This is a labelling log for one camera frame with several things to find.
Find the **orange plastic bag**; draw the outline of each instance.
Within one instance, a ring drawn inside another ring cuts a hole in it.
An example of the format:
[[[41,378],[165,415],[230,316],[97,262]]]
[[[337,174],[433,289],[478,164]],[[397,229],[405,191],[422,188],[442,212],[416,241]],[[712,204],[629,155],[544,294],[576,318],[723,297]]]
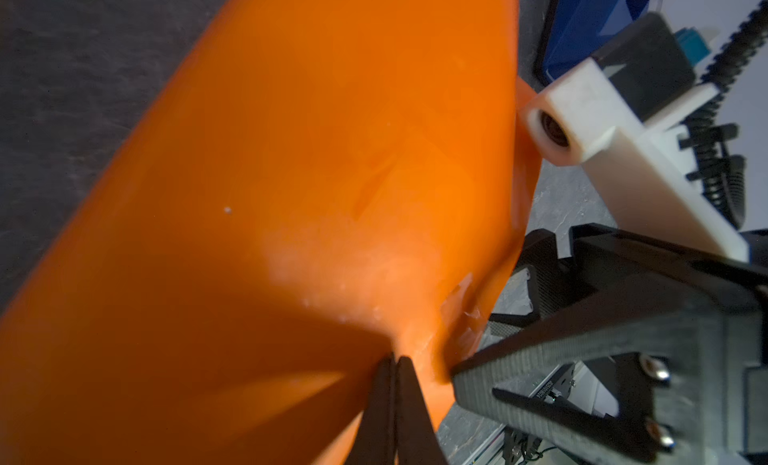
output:
[[[390,350],[437,425],[538,178],[517,20],[230,0],[0,322],[5,462],[339,463]]]

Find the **gray table surface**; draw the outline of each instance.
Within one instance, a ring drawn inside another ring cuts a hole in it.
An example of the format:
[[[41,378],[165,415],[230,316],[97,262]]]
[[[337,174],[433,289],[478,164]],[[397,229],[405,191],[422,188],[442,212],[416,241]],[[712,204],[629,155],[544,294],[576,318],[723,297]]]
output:
[[[225,0],[11,0],[0,25],[0,313]],[[519,74],[549,0],[520,0]],[[613,221],[579,168],[542,167],[529,230]],[[513,280],[500,311],[528,306]],[[463,463],[498,425],[454,407],[438,432]]]

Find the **orange object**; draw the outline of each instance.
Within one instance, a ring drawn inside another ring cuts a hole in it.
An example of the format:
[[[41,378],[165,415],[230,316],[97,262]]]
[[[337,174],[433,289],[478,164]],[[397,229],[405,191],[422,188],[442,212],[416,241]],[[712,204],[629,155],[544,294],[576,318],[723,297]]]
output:
[[[538,178],[517,20],[229,0],[0,322],[4,463],[339,463],[390,350],[437,425]]]

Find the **white wall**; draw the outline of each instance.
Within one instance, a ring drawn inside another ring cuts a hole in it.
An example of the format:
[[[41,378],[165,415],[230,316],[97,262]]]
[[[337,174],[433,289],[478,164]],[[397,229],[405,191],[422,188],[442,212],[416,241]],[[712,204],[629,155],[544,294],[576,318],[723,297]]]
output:
[[[701,75],[712,57],[761,0],[664,0],[662,11],[673,31],[685,27],[716,29],[713,53],[696,72]],[[752,59],[727,95],[718,124],[740,125],[730,152],[746,161],[746,221],[743,230],[768,228],[768,44]]]

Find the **orange fabric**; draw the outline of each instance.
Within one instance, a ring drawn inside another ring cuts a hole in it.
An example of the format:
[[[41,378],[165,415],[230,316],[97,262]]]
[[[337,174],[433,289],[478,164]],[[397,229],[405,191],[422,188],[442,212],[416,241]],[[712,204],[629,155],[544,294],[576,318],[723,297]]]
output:
[[[541,163],[517,20],[230,0],[0,322],[6,463],[339,463],[389,350],[436,425]]]

